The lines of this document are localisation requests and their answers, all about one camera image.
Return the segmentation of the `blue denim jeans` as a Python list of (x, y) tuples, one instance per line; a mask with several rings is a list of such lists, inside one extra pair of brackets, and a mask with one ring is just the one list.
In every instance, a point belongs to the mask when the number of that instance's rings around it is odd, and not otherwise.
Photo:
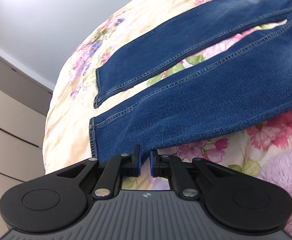
[(292, 110), (292, 0), (212, 0), (164, 22), (96, 70), (94, 107), (244, 31), (226, 51), (91, 118), (92, 156), (215, 138)]

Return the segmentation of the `floral yellow bed quilt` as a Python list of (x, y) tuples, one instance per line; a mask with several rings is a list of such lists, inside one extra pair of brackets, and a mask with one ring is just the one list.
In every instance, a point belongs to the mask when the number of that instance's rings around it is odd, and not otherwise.
[[(97, 116), (158, 81), (209, 59), (240, 41), (237, 34), (93, 107), (98, 92), (95, 71), (121, 46), (162, 22), (211, 0), (132, 0), (98, 26), (62, 67), (50, 102), (43, 140), (43, 163), (47, 173), (91, 156), (88, 126)], [(252, 128), (216, 139), (162, 149), (184, 161), (194, 157), (257, 176), (275, 155), (292, 150), (292, 111)]]

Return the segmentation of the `beige wardrobe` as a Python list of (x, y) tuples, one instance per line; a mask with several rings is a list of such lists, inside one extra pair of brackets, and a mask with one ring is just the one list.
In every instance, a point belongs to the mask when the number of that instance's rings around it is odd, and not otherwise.
[[(0, 198), (45, 174), (45, 116), (51, 93), (0, 59)], [(7, 231), (0, 216), (0, 236)]]

